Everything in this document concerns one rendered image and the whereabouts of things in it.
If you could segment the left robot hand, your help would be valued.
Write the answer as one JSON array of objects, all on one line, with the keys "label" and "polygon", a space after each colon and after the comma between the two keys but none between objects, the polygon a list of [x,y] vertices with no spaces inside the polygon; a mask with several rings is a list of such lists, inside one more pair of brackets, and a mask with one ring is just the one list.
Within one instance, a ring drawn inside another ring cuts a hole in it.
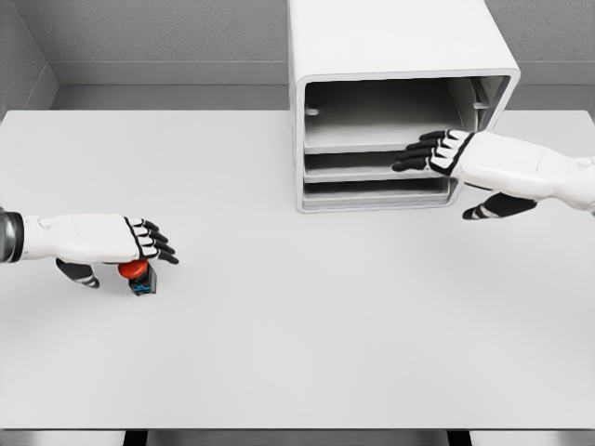
[{"label": "left robot hand", "polygon": [[179,263],[166,236],[144,218],[118,214],[56,216],[44,223],[44,229],[59,270],[88,288],[99,288],[94,264],[150,259]]}]

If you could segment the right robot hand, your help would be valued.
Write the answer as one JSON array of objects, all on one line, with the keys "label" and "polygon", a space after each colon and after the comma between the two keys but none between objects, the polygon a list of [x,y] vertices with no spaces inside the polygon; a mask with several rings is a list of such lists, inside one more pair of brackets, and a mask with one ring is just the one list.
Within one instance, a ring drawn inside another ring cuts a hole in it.
[{"label": "right robot hand", "polygon": [[400,151],[395,172],[435,172],[495,195],[467,209],[465,220],[502,218],[534,209],[555,195],[560,156],[545,147],[490,132],[437,130]]}]

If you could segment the red button black load switch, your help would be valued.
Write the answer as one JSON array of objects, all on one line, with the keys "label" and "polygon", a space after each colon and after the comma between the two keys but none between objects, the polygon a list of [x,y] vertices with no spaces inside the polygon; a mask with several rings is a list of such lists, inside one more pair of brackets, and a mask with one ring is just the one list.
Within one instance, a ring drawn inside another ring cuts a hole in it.
[{"label": "red button black load switch", "polygon": [[128,280],[128,286],[134,295],[156,293],[157,275],[148,260],[133,260],[119,264],[117,269],[119,274]]}]

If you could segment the white tabletop storage cabinet shell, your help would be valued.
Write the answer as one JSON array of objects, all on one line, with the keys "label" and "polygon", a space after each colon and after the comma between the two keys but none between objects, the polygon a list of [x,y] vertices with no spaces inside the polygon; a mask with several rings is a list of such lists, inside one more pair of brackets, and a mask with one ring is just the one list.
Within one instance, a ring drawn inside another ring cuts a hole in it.
[{"label": "white tabletop storage cabinet shell", "polygon": [[460,183],[392,170],[433,130],[492,129],[521,71],[484,0],[287,0],[297,208],[440,207]]}]

